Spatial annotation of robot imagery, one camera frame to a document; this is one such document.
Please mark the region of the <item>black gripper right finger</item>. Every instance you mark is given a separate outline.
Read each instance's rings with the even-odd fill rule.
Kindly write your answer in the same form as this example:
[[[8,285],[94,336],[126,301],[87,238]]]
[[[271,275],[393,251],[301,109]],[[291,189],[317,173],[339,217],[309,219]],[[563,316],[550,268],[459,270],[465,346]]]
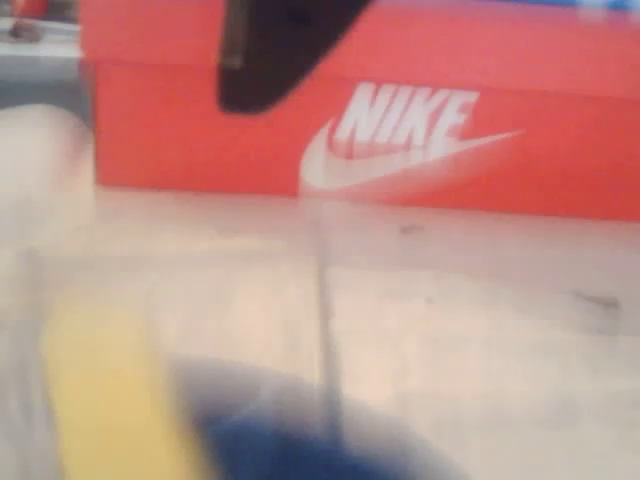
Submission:
[[[310,74],[369,5],[360,0],[227,1],[217,66],[226,113],[262,113]]]

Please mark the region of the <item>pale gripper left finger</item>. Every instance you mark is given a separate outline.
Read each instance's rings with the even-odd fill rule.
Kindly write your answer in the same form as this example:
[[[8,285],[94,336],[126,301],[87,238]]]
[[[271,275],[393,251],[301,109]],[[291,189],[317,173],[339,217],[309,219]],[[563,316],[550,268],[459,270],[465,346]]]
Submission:
[[[47,104],[1,110],[1,317],[25,297],[26,255],[93,214],[94,134]]]

